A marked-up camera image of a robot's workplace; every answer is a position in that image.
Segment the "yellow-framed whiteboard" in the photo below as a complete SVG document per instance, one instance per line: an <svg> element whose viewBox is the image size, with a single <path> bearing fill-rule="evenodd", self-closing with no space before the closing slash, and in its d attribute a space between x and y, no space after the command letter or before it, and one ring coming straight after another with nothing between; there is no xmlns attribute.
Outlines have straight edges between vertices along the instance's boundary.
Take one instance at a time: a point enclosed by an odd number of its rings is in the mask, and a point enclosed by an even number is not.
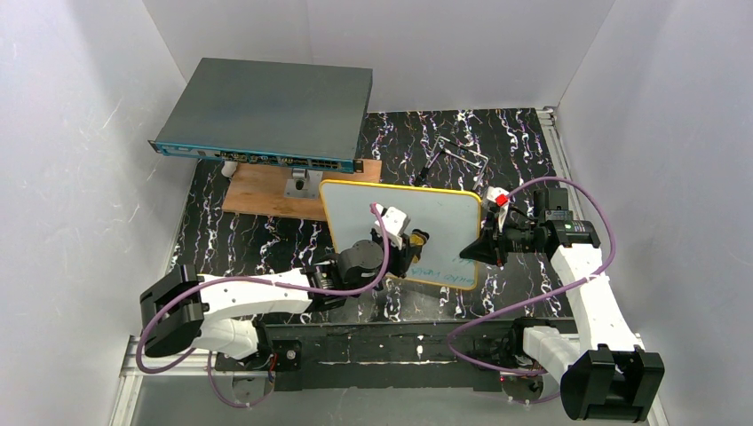
<svg viewBox="0 0 753 426"><path fill-rule="evenodd" d="M421 258L408 268L408 280L461 290L477 286L477 264L459 257L480 233L481 205L475 193L324 180L320 196L337 252L370 237L377 220L370 205L376 202L405 213L409 218L407 233L418 229L429 234Z"/></svg>

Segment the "yellow black eraser pad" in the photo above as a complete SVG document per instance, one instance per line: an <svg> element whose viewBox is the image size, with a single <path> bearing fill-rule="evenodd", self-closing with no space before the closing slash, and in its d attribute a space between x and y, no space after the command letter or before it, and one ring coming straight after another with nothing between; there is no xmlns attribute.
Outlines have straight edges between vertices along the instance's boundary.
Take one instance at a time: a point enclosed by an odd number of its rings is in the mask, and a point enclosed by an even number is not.
<svg viewBox="0 0 753 426"><path fill-rule="evenodd" d="M411 263L417 264L421 260L421 255L425 244L428 242L430 236L419 229L414 229L409 236L409 242L411 246Z"/></svg>

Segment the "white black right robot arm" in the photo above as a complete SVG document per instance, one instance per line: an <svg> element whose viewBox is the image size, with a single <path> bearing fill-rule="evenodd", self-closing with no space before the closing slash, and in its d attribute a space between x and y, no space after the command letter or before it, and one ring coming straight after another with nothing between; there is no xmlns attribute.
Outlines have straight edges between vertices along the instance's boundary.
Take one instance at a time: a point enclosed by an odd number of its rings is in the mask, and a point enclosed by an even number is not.
<svg viewBox="0 0 753 426"><path fill-rule="evenodd" d="M511 254L544 255L561 280L576 332L561 331L551 319L518 318L506 335L476 345L463 359L497 370L516 402L559 397L573 420L662 423L657 396L665 366L616 302L606 274L614 250L603 251L594 224L576 217L566 189L538 189L533 204L531 214L515 221L510 194L489 187L480 235L460 256L501 266Z"/></svg>

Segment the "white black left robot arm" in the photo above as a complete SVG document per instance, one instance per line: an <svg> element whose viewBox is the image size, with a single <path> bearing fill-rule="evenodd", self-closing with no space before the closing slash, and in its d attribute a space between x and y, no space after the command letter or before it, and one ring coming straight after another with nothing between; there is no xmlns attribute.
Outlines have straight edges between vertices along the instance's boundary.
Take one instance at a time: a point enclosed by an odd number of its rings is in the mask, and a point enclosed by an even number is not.
<svg viewBox="0 0 753 426"><path fill-rule="evenodd" d="M162 358L204 349L233 359L269 353L265 330L250 316L340 308L350 297L381 289L386 274L405 277L428 240L419 230L383 235L374 228L369 239L314 264L230 280L178 266L140 295L144 353Z"/></svg>

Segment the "plywood board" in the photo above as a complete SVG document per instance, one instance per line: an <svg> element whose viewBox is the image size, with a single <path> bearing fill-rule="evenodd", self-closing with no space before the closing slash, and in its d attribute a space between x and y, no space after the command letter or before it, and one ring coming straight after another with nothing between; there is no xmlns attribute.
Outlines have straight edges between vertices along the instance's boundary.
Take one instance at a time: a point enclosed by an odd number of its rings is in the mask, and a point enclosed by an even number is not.
<svg viewBox="0 0 753 426"><path fill-rule="evenodd" d="M382 163L379 160L358 160L356 166L357 171L353 174L323 171L322 181L380 181ZM307 200L287 198L284 195L292 169L245 163L238 165L237 171L230 179L222 209L235 214L324 221L326 216L321 198Z"/></svg>

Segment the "green white cylinder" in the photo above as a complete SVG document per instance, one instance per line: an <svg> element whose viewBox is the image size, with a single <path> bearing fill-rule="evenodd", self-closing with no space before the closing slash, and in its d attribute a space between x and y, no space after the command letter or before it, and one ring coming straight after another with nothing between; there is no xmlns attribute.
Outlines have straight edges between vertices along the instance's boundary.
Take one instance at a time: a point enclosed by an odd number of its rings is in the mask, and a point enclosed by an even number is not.
<svg viewBox="0 0 753 426"><path fill-rule="evenodd" d="M238 167L237 162L225 161L223 163L220 173L223 177L231 179L234 173L237 171L237 167Z"/></svg>

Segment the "grey metal stand bracket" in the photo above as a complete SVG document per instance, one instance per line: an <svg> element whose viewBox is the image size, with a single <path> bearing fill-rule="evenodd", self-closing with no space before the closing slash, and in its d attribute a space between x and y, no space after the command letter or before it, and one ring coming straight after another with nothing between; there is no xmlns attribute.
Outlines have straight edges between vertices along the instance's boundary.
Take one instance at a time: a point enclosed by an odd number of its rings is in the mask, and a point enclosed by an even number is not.
<svg viewBox="0 0 753 426"><path fill-rule="evenodd" d="M287 180L284 195L287 198L317 200L320 198L319 185L323 172L293 168L291 177Z"/></svg>

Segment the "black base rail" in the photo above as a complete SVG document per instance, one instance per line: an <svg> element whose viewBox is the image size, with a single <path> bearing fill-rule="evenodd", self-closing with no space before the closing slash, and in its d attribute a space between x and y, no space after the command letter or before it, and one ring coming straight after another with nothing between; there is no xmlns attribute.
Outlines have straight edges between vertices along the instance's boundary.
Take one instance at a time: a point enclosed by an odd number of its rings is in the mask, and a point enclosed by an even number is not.
<svg viewBox="0 0 753 426"><path fill-rule="evenodd" d="M452 343L455 321L360 324L266 324L247 326L260 333L257 352L240 359L213 352L218 372L249 375L272 370L277 391L318 389L469 388L499 391L504 369L534 378L534 361L524 350L526 332L553 332L570 339L573 319L492 320L464 331Z"/></svg>

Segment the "grey blue network switch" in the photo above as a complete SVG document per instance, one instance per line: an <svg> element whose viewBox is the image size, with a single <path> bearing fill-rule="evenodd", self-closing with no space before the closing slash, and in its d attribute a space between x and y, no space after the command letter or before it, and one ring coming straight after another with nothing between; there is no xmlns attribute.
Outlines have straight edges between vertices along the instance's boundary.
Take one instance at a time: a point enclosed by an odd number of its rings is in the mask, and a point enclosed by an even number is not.
<svg viewBox="0 0 753 426"><path fill-rule="evenodd" d="M203 58L150 146L165 156L352 174L373 71Z"/></svg>

